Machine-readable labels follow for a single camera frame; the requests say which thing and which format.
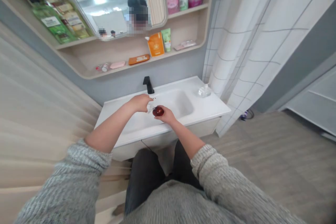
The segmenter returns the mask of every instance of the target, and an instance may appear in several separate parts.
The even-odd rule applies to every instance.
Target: gray wall
[[[336,51],[336,1],[323,14],[253,105],[264,113]]]
[[[215,4],[211,7],[211,17],[214,6]],[[145,76],[150,76],[154,87],[195,75],[202,79],[206,43],[203,47],[193,51],[112,73],[93,80],[85,80],[73,72],[73,70],[45,45],[1,0],[0,21],[100,105],[107,100],[145,90],[146,86],[142,85]]]

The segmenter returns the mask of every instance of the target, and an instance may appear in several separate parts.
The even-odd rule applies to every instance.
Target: bathroom counter
[[[194,76],[154,87],[155,93],[149,95],[154,101],[150,102],[150,104],[153,104],[154,106],[163,105],[171,109],[176,119],[184,126],[207,121],[229,113],[231,111],[229,107],[226,106],[213,92],[210,96],[205,98],[198,96],[198,89],[203,85],[204,83],[197,76]],[[147,91],[106,101],[95,128],[133,96],[142,93],[147,93]],[[163,123],[160,120],[155,120],[152,113],[137,112],[126,124],[115,148],[163,134],[171,130],[172,129],[168,124]]]

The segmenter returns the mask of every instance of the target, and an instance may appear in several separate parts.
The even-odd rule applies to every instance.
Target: dark pants
[[[203,190],[191,170],[190,159],[180,141],[177,141],[175,146],[173,172],[167,177],[153,151],[149,149],[139,150],[132,163],[126,192],[125,215],[130,214],[145,202],[153,190],[171,179]]]

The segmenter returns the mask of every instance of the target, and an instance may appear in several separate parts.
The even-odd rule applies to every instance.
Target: orange box
[[[135,64],[147,61],[147,60],[149,60],[149,58],[150,58],[149,54],[145,54],[145,55],[141,55],[141,56],[138,56],[138,57],[130,58],[128,60],[128,64],[129,65],[135,65]]]
[[[145,38],[148,40],[148,47],[152,57],[157,57],[165,53],[161,32]]]

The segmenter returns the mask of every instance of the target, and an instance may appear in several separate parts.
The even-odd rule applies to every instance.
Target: hand
[[[147,112],[147,105],[149,102],[153,101],[148,94],[139,94],[134,96],[129,100],[128,104],[135,112]]]
[[[163,108],[164,114],[160,117],[154,117],[155,119],[161,120],[164,123],[168,123],[169,125],[176,121],[176,118],[173,114],[173,112],[169,109],[166,108],[165,106],[159,105],[161,108]]]

